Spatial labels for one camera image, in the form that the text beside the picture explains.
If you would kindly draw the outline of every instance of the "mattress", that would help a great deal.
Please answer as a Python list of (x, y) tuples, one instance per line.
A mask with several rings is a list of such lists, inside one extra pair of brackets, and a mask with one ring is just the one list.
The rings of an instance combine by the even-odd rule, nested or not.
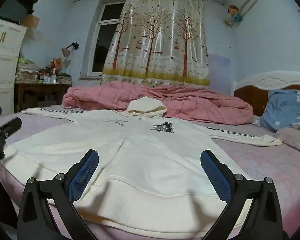
[[(60, 106), (54, 106), (52, 109), (60, 110)], [(30, 135), (64, 124), (69, 121), (63, 119), (53, 119), (45, 116), (33, 116), (26, 114), (13, 114), (0, 118), (0, 125), (18, 116), (22, 119), (22, 128), (7, 139), (7, 145), (24, 139)], [(230, 126), (222, 124), (195, 122), (202, 126), (211, 126), (214, 128), (226, 129), (234, 132), (248, 133), (257, 136), (264, 134), (272, 135), (272, 132), (252, 125)], [(274, 180), (276, 190), (279, 196), (283, 218), (300, 201), (300, 152), (287, 146), (256, 147), (251, 145), (239, 144), (219, 139), (214, 141), (240, 166), (247, 174), (255, 180), (263, 180), (264, 177), (271, 177)], [(5, 168), (0, 164), (0, 181), (12, 200), (19, 205), (24, 186), (18, 182)], [(69, 237), (56, 208), (51, 206), (60, 231)], [(86, 221), (88, 227), (100, 240), (110, 239), (131, 239), (144, 240), (149, 237), (132, 235), (119, 229), (106, 227)]]

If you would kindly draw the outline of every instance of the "pink blanket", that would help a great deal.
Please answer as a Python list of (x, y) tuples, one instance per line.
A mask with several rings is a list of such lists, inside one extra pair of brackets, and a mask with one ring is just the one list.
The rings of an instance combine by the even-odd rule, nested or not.
[(253, 118), (253, 109), (248, 103), (208, 88), (184, 86), (150, 88), (119, 81), (94, 87), (69, 88), (63, 96), (62, 106), (85, 110), (126, 110), (131, 101), (146, 96), (162, 101), (167, 107), (164, 117), (230, 125), (251, 123)]

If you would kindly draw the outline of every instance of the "blue floral pillow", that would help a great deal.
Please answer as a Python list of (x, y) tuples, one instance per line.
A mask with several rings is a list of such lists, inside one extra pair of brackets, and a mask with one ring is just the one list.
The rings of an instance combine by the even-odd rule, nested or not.
[(283, 127), (300, 130), (300, 90), (271, 90), (265, 112), (254, 123), (276, 132)]

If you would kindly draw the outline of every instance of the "white carved headboard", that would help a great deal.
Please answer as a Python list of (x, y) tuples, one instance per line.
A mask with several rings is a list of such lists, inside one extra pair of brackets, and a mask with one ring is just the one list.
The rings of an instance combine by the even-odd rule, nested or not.
[(233, 96), (237, 89), (249, 85), (263, 90), (282, 89), (290, 85), (300, 85), (300, 72), (276, 70), (256, 74), (234, 82), (230, 88), (230, 95)]

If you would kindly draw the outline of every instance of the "curtain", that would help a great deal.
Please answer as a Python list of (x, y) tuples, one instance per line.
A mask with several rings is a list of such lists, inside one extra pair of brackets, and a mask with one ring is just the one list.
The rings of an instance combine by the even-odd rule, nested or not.
[(127, 0), (102, 82), (209, 85), (202, 0)]

